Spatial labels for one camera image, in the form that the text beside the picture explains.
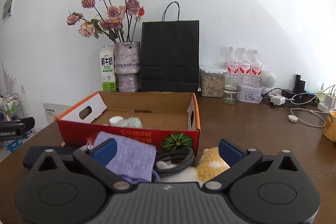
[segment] purple cloth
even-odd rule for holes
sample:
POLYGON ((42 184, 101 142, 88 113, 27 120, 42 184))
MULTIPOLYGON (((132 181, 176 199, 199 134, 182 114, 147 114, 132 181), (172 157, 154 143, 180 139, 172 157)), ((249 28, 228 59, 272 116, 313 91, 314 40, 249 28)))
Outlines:
POLYGON ((151 182, 152 174, 159 177, 153 171, 156 156, 155 146, 105 132, 100 132, 97 135, 93 146, 96 147, 110 138, 114 138, 117 142, 117 153, 105 166, 107 169, 132 184, 151 182))

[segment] stuffed toy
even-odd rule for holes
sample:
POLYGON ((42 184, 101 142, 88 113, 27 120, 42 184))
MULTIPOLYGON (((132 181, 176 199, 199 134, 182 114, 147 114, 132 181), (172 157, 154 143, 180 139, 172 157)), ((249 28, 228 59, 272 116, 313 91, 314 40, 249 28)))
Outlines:
MULTIPOLYGON (((175 164, 167 165, 164 161, 158 161, 156 167, 167 169, 175 167, 175 164)), ((197 181, 199 186, 229 169, 229 165, 219 156, 218 147, 204 149, 199 165, 197 167, 188 167, 177 175, 162 178, 161 182, 192 182, 197 181)))

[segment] yellow mug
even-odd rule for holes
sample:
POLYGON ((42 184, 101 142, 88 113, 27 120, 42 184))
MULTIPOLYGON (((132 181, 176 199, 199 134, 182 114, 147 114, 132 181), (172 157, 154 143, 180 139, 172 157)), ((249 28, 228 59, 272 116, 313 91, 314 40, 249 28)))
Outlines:
POLYGON ((330 111, 328 115, 328 119, 325 123, 323 134, 329 140, 335 142, 336 141, 336 111, 330 111))

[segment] vase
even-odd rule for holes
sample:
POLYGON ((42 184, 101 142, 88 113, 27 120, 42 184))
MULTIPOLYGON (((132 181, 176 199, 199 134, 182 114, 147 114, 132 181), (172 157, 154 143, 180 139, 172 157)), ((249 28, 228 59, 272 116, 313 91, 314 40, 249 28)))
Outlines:
POLYGON ((120 92, 137 92, 140 89, 139 74, 131 73, 128 75, 118 75, 120 92))
POLYGON ((129 75, 140 71, 140 41, 115 43, 114 56, 115 73, 129 75))

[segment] red and white label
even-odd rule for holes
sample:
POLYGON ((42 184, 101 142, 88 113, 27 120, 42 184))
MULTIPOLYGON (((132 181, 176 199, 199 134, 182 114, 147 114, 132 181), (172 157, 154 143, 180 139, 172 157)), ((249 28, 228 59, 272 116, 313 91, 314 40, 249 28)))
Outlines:
POLYGON ((241 63, 239 70, 242 74, 249 75, 251 73, 251 64, 241 63))
POLYGON ((253 75, 261 75, 261 67, 259 67, 259 66, 253 66, 252 67, 252 74, 253 75))
POLYGON ((237 63, 227 64, 226 69, 228 73, 237 74, 239 71, 239 64, 237 63))

